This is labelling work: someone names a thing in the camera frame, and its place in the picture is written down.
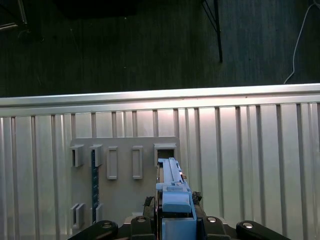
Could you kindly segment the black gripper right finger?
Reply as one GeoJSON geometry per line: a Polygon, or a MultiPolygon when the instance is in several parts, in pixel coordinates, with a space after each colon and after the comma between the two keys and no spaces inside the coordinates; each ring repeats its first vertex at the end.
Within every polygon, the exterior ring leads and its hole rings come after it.
{"type": "Polygon", "coordinates": [[[216,216],[206,215],[200,206],[200,192],[194,191],[192,200],[197,217],[198,240],[289,240],[288,237],[254,221],[241,221],[233,228],[216,216]]]}

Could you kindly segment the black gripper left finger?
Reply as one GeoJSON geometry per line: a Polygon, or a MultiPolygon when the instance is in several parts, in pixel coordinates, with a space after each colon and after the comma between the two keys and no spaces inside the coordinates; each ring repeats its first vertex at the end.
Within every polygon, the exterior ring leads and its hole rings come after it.
{"type": "Polygon", "coordinates": [[[154,240],[155,198],[146,197],[143,213],[129,217],[122,226],[110,220],[102,220],[72,236],[73,240],[154,240]]]}

